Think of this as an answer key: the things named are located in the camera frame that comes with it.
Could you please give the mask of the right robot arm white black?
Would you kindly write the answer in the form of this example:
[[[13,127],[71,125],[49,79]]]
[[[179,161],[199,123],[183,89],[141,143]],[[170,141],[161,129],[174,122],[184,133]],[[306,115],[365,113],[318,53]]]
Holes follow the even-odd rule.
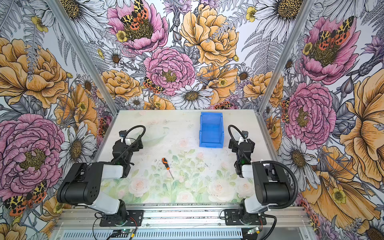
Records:
[[[243,179],[254,182],[255,193],[243,197],[237,210],[224,210],[227,226],[266,224],[266,215],[270,209],[284,209],[296,200],[299,185],[293,173],[286,165],[277,161],[251,161],[255,143],[248,138],[246,131],[240,132],[235,139],[231,129],[239,129],[233,125],[228,127],[229,149],[236,153],[234,167],[236,174]]]

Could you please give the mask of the right aluminium frame post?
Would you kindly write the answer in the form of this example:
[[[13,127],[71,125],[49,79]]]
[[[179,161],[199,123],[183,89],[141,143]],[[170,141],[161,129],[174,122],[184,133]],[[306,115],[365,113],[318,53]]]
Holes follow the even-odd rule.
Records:
[[[303,1],[301,10],[299,11],[299,14],[298,14],[298,18],[296,19],[296,23],[294,24],[294,27],[287,38],[287,42],[283,48],[283,51],[280,55],[280,58],[271,76],[270,84],[266,88],[266,92],[263,95],[262,101],[259,104],[259,108],[257,112],[258,116],[261,116],[264,109],[266,108],[267,103],[269,102],[272,96],[272,93],[279,82],[279,78],[281,76],[283,68],[289,58],[289,55],[292,49],[294,48],[294,45],[299,37],[299,34],[301,33],[302,29],[306,25],[306,21],[310,15],[311,9],[314,4],[315,4],[314,0]]]

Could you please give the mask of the aluminium frame post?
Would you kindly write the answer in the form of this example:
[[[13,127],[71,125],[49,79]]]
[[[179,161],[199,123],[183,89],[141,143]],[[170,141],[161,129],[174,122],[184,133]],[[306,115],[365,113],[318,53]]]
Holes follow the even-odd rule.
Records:
[[[95,82],[95,85],[100,91],[106,104],[110,108],[112,115],[116,117],[119,113],[117,105],[115,104],[115,101],[113,100],[110,93],[108,92],[101,76],[99,75],[99,72],[97,71],[96,66],[91,60],[90,55],[88,54],[85,46],[83,45],[81,38],[77,34],[77,31],[75,30],[74,25],[72,24],[71,20],[67,16],[61,2],[48,1],[47,4],[51,9],[51,11],[53,12],[54,16],[56,17],[58,23],[61,25],[66,38],[78,53],[80,59],[82,60],[82,63],[85,65],[85,68],[87,69],[88,74],[92,77],[93,81]]]
[[[299,14],[298,14],[298,18],[296,19],[296,23],[294,24],[294,27],[287,38],[287,42],[283,48],[283,51],[280,55],[280,58],[271,76],[270,84],[266,88],[266,92],[263,95],[262,101],[259,104],[259,108],[257,112],[258,116],[261,116],[264,109],[266,108],[267,103],[269,102],[272,96],[272,93],[279,82],[279,78],[281,76],[283,68],[289,58],[289,55],[292,49],[294,48],[294,45],[299,37],[299,34],[301,33],[302,29],[306,25],[306,21],[310,15],[311,9],[314,4],[315,4],[314,0],[303,1],[301,10],[299,11]]]

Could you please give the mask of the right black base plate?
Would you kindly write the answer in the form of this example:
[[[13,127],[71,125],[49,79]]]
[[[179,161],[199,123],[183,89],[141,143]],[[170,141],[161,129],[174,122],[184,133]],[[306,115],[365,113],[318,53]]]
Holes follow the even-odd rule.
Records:
[[[224,209],[220,217],[227,226],[261,226],[267,223],[266,218],[259,214],[241,212],[239,209]]]

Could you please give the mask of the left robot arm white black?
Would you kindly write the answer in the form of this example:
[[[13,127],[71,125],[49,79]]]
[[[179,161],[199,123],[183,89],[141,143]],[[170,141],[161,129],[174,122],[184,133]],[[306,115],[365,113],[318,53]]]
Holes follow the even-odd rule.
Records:
[[[146,132],[143,125],[127,131],[120,131],[120,139],[113,146],[110,162],[73,164],[57,191],[61,204],[83,206],[101,214],[102,227],[139,227],[143,211],[129,211],[121,199],[114,199],[101,191],[103,180],[125,179],[134,165],[132,156],[144,146],[142,137]]]

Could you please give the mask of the aluminium front rail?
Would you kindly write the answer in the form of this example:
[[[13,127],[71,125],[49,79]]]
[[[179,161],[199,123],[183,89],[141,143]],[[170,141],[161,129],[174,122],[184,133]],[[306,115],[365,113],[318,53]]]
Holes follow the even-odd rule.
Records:
[[[128,205],[127,210],[143,210],[144,218],[139,229],[203,229],[203,228],[252,228],[255,226],[227,226],[220,217],[224,209],[238,209],[238,204],[153,204]],[[267,223],[272,226],[277,219],[277,228],[309,227],[310,220],[302,207],[269,210],[265,213]]]

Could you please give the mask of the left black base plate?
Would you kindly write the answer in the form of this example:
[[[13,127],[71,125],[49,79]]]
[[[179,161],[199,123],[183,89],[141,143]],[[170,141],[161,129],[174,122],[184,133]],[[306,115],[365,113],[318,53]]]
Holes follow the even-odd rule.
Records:
[[[106,215],[101,218],[100,227],[140,227],[144,218],[143,210],[127,210],[125,214]]]

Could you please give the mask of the orange black screwdriver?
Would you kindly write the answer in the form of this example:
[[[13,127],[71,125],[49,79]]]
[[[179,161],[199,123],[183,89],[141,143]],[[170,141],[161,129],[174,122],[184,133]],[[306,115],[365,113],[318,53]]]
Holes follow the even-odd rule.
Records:
[[[170,173],[172,179],[174,180],[174,176],[172,175],[171,168],[170,168],[170,165],[169,165],[167,159],[166,158],[162,158],[162,163],[165,166],[165,168],[167,169],[167,171]]]

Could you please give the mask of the blue plastic bin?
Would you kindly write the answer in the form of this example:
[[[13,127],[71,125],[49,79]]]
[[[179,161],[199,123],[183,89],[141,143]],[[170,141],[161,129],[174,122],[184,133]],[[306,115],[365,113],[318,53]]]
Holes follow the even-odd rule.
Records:
[[[202,112],[200,115],[199,147],[223,148],[224,137],[223,114]]]

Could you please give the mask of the left aluminium frame post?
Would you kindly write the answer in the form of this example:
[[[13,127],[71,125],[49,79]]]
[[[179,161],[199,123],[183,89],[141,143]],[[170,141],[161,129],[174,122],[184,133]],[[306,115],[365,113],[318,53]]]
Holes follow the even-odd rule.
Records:
[[[108,92],[101,76],[99,75],[99,72],[97,71],[96,66],[91,60],[90,55],[88,54],[85,46],[83,45],[81,38],[77,34],[77,31],[75,30],[74,25],[72,24],[71,20],[67,16],[61,2],[48,1],[47,4],[51,9],[51,11],[53,12],[54,16],[56,17],[58,23],[61,25],[66,38],[78,53],[80,59],[82,60],[82,63],[85,65],[85,68],[87,69],[88,74],[92,77],[93,81],[95,82],[95,85],[100,91],[106,104],[110,108],[112,115],[116,117],[119,113],[117,105],[115,104],[115,101],[113,100],[110,93]]]

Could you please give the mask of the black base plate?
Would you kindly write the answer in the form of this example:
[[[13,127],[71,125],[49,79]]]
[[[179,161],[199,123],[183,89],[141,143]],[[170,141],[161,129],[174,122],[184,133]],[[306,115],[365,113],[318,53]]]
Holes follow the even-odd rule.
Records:
[[[239,209],[224,209],[220,217],[227,226],[261,226],[267,223],[266,218],[259,214],[241,212]]]
[[[101,218],[100,227],[140,227],[144,218],[143,210],[127,210],[125,214],[106,215]]]

